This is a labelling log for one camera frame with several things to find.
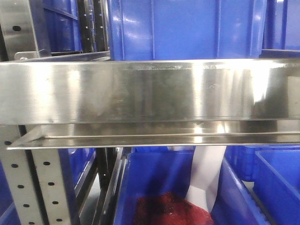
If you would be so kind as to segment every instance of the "red fabric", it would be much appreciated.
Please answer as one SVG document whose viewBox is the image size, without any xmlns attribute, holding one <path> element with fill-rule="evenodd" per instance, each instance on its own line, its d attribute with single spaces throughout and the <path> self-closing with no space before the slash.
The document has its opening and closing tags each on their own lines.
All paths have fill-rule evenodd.
<svg viewBox="0 0 300 225">
<path fill-rule="evenodd" d="M 210 213 L 172 192 L 137 200 L 133 225 L 213 225 Z"/>
</svg>

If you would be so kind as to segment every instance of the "perforated metal post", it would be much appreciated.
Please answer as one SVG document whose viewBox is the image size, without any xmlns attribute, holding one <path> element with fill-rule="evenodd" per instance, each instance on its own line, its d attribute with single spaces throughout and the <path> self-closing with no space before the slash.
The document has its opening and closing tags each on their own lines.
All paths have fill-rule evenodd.
<svg viewBox="0 0 300 225">
<path fill-rule="evenodd" d="M 50 224 L 79 225 L 68 150 L 33 150 L 32 155 Z"/>
<path fill-rule="evenodd" d="M 0 127 L 0 159 L 22 225 L 48 224 L 38 195 L 30 150 L 5 148 L 20 137 L 18 126 Z"/>
</svg>

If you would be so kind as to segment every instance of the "blue storage crate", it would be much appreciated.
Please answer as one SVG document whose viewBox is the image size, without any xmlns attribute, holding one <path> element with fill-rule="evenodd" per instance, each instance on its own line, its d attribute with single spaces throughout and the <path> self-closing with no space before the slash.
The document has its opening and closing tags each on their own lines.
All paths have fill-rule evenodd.
<svg viewBox="0 0 300 225">
<path fill-rule="evenodd" d="M 300 50 L 299 12 L 299 0 L 268 0 L 264 48 Z"/>
<path fill-rule="evenodd" d="M 108 0 L 114 60 L 258 58 L 266 0 Z"/>
<path fill-rule="evenodd" d="M 76 185 L 88 161 L 95 152 L 95 148 L 68 149 L 68 151 L 73 174 L 73 182 L 74 185 Z"/>
<path fill-rule="evenodd" d="M 143 147 L 133 147 L 132 152 L 157 152 L 157 151 L 168 151 L 167 146 L 143 146 Z"/>
<path fill-rule="evenodd" d="M 44 11 L 51 51 L 80 51 L 76 0 L 44 0 Z"/>
<path fill-rule="evenodd" d="M 299 145 L 228 146 L 225 158 L 241 180 L 254 181 L 257 170 L 255 153 L 259 150 L 300 150 Z"/>
<path fill-rule="evenodd" d="M 158 151 L 169 151 L 169 150 L 195 150 L 195 146 L 142 146 L 133 147 L 131 152 L 158 152 Z"/>
<path fill-rule="evenodd" d="M 300 150 L 258 151 L 254 192 L 278 225 L 300 224 Z"/>
<path fill-rule="evenodd" d="M 132 225 L 139 197 L 161 195 L 167 191 L 185 197 L 190 184 L 193 153 L 192 150 L 131 153 L 124 172 L 114 224 Z M 211 215 L 217 225 L 268 224 L 225 160 Z"/>
</svg>

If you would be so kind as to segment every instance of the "hole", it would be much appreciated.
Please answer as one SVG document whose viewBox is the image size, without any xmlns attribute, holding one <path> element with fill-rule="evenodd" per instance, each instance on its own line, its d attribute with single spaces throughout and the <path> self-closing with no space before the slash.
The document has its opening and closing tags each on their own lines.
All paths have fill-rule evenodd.
<svg viewBox="0 0 300 225">
<path fill-rule="evenodd" d="M 11 142 L 5 141 L 4 144 L 5 144 L 5 145 L 11 145 Z"/>
<path fill-rule="evenodd" d="M 13 30 L 14 31 L 21 31 L 21 27 L 20 26 L 13 26 Z"/>
</svg>

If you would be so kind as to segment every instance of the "metal frame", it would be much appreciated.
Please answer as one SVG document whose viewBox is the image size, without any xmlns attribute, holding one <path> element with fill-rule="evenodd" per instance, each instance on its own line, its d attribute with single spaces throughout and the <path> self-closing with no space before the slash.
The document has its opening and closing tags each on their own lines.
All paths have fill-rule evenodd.
<svg viewBox="0 0 300 225">
<path fill-rule="evenodd" d="M 32 154 L 49 223 L 79 225 L 68 150 L 33 150 Z"/>
<path fill-rule="evenodd" d="M 88 0 L 77 0 L 77 8 L 82 51 L 83 53 L 95 52 Z"/>
<path fill-rule="evenodd" d="M 0 124 L 299 120 L 299 70 L 300 59 L 3 62 Z"/>
<path fill-rule="evenodd" d="M 22 225 L 48 224 L 43 199 L 33 174 L 30 150 L 6 151 L 6 145 L 20 137 L 18 126 L 0 127 L 0 158 Z"/>
<path fill-rule="evenodd" d="M 94 3 L 94 16 L 95 16 L 95 40 L 97 51 L 107 51 L 106 34 L 105 34 L 105 19 L 102 13 L 101 1 L 93 0 Z"/>
<path fill-rule="evenodd" d="M 42 0 L 0 1 L 0 24 L 9 60 L 51 55 Z"/>
</svg>

